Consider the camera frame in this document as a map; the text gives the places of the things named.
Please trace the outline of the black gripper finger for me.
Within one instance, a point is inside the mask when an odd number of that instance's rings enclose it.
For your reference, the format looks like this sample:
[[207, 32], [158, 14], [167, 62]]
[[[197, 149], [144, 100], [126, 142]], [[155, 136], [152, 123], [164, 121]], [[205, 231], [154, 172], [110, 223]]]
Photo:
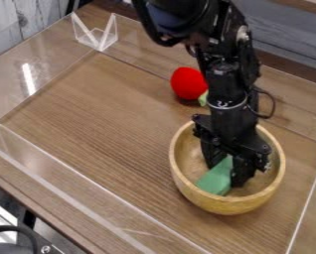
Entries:
[[231, 187], [241, 188], [246, 181], [254, 177], [255, 166], [250, 159], [241, 156], [233, 158]]
[[226, 158], [227, 153], [222, 149], [221, 143], [202, 141], [201, 148], [207, 168], [211, 169]]

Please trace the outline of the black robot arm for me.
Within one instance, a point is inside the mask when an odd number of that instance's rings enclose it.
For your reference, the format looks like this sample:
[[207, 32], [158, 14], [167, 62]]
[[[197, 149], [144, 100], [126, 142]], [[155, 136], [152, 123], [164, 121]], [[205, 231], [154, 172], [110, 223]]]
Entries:
[[193, 116], [194, 136], [207, 166], [233, 157], [231, 186], [239, 187], [265, 171], [270, 146], [257, 134], [261, 118], [255, 86], [259, 61], [251, 30], [233, 0], [131, 0], [138, 19], [152, 42], [184, 46], [197, 59], [207, 84], [210, 113]]

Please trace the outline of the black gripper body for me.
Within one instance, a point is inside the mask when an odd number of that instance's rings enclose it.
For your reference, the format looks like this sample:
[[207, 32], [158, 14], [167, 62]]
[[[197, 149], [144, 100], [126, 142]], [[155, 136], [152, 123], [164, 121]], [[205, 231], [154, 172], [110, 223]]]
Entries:
[[194, 136], [202, 141], [221, 143], [227, 155], [250, 159], [255, 169], [265, 172], [270, 146], [257, 133], [258, 102], [246, 101], [233, 107], [210, 106], [210, 114], [195, 114]]

